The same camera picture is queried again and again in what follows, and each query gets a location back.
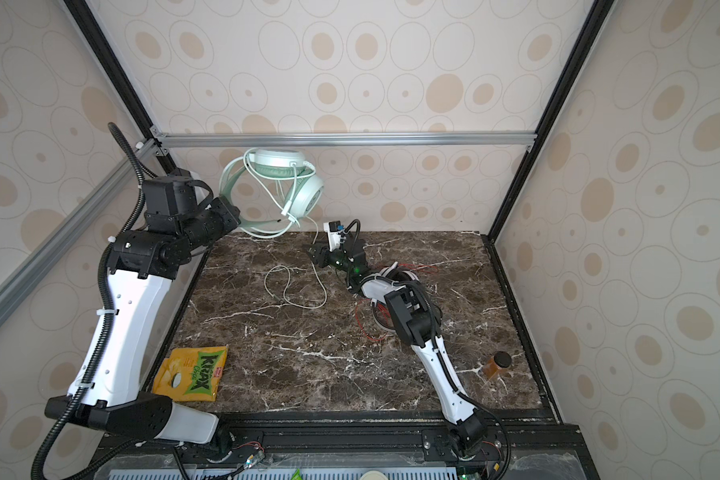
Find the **mint green headphones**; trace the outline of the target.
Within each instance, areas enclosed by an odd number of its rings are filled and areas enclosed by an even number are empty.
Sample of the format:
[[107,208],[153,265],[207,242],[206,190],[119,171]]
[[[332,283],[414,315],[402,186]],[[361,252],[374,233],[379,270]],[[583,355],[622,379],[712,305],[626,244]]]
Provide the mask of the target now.
[[239,229],[259,239],[279,237],[302,220],[311,220],[325,188],[316,166],[295,150],[247,150],[225,166],[219,181],[220,195],[231,201],[235,185],[244,175],[263,188],[279,213],[279,218],[272,220],[240,218]]

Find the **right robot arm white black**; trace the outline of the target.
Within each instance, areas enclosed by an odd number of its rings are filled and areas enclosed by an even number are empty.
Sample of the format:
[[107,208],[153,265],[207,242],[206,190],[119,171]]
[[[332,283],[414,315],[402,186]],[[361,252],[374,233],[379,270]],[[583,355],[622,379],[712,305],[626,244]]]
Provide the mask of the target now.
[[387,310],[400,342],[409,346],[424,365],[458,457],[474,456],[481,447],[492,445],[498,458],[507,460],[511,445],[506,429],[495,414],[467,395],[447,354],[441,329],[442,310],[431,299],[418,274],[397,262],[372,267],[357,220],[347,226],[339,221],[326,222],[324,231],[327,240],[307,249],[312,264],[343,272],[350,293]]

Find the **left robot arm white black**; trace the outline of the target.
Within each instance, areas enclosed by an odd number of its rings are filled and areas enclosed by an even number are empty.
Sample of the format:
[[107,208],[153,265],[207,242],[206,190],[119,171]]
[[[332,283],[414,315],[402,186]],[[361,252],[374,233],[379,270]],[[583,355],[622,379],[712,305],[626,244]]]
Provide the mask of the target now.
[[[134,228],[135,219],[145,225]],[[198,445],[215,458],[232,445],[218,416],[145,392],[140,371],[158,310],[195,250],[210,247],[237,228],[239,210],[191,176],[143,179],[129,219],[111,238],[99,262],[102,307],[94,337],[67,394],[48,400],[54,424],[33,460],[30,476],[44,476],[46,460],[65,426],[74,424],[138,441]]]

